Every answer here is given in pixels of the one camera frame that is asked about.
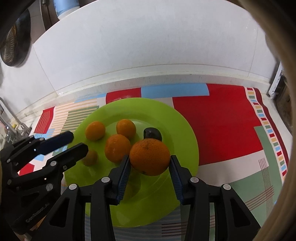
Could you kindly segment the green fruit front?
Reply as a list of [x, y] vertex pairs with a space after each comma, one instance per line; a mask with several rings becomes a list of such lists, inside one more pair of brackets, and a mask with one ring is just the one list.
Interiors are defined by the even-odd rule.
[[93, 166], [97, 164], [98, 154], [94, 150], [89, 150], [87, 155], [82, 159], [85, 166]]

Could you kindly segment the small orange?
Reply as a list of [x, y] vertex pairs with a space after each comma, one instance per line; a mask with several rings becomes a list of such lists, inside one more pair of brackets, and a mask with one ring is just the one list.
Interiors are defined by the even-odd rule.
[[103, 123], [100, 121], [93, 121], [87, 126], [85, 136], [90, 141], [97, 141], [105, 136], [105, 132], [106, 128]]

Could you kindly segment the orange with stem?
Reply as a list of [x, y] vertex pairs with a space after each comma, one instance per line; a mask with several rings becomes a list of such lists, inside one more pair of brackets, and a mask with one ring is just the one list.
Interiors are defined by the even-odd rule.
[[118, 163], [123, 160], [124, 156], [130, 153], [131, 147], [132, 145], [127, 137], [115, 134], [107, 139], [104, 153], [109, 161]]

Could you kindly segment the small orange mandarin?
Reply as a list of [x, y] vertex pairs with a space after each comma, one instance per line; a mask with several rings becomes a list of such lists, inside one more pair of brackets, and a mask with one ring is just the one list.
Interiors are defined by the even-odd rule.
[[122, 119], [116, 124], [116, 132], [117, 134], [123, 135], [130, 140], [135, 136], [137, 129], [131, 120]]

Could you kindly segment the large orange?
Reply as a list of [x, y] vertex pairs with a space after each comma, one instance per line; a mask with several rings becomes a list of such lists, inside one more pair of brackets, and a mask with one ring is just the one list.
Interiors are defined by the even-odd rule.
[[129, 153], [132, 167], [147, 176], [158, 176], [165, 172], [171, 154], [168, 147], [161, 141], [146, 138], [136, 142]]

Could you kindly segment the dark plum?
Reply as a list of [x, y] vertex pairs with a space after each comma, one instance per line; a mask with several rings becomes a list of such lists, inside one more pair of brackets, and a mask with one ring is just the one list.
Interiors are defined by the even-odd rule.
[[146, 138], [153, 138], [159, 141], [162, 141], [161, 132], [157, 128], [145, 128], [144, 129], [144, 139]]

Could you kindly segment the green plate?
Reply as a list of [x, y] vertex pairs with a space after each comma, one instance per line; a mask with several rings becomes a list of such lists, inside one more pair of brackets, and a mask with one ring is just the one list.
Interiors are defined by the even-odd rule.
[[107, 139], [116, 134], [116, 124], [123, 119], [131, 120], [137, 129], [131, 140], [132, 171], [127, 197], [110, 210], [115, 227], [131, 228], [156, 222], [180, 204], [165, 150], [175, 155], [191, 174], [196, 174], [199, 149], [189, 123], [169, 105], [147, 98], [117, 100], [94, 111], [75, 130], [73, 144], [85, 143], [96, 151], [98, 163], [86, 167], [77, 162], [65, 172], [67, 184], [94, 184], [116, 167], [105, 156], [104, 148]]

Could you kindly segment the colourful patchwork cloth mat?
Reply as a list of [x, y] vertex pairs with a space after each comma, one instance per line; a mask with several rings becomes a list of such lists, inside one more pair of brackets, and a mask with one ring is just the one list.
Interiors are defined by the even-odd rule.
[[143, 97], [178, 111], [199, 148], [197, 176], [210, 185], [228, 183], [263, 224], [278, 199], [289, 162], [287, 149], [256, 88], [222, 84], [155, 85], [83, 97], [45, 109], [32, 134], [50, 138], [75, 131], [107, 103]]

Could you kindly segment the brass perforated strainer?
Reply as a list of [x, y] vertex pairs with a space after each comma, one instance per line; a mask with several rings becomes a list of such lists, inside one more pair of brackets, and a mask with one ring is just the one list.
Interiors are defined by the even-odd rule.
[[15, 64], [16, 47], [16, 25], [13, 25], [1, 44], [1, 59], [8, 66]]

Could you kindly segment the black frying pan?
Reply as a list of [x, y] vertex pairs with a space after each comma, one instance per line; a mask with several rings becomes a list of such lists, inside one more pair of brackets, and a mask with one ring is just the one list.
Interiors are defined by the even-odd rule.
[[10, 67], [20, 66], [26, 59], [31, 44], [31, 17], [25, 10], [11, 27], [1, 44], [1, 59]]

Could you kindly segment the steel stock pot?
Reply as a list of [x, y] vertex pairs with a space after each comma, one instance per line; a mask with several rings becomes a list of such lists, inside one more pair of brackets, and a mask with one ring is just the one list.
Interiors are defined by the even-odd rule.
[[287, 127], [288, 131], [292, 133], [292, 101], [290, 99], [290, 91], [287, 86], [287, 79], [281, 75], [280, 82], [277, 87], [277, 96], [275, 98], [276, 109]]

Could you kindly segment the white blue pump bottle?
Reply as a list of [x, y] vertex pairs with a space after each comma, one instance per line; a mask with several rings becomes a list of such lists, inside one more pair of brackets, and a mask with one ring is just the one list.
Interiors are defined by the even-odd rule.
[[59, 20], [80, 8], [79, 0], [53, 0], [53, 3]]

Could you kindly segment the white metal shelf rack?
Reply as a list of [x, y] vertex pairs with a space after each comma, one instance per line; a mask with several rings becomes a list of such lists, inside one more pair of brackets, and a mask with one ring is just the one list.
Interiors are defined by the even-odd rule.
[[282, 76], [282, 72], [283, 72], [283, 66], [282, 66], [282, 63], [281, 61], [279, 62], [279, 65], [278, 65], [278, 68], [277, 68], [277, 71], [276, 71], [276, 74], [271, 82], [271, 85], [270, 85], [270, 88], [268, 90], [268, 95], [271, 99], [274, 99], [276, 97], [276, 95], [278, 94], [276, 92], [276, 89], [280, 83], [280, 78]]

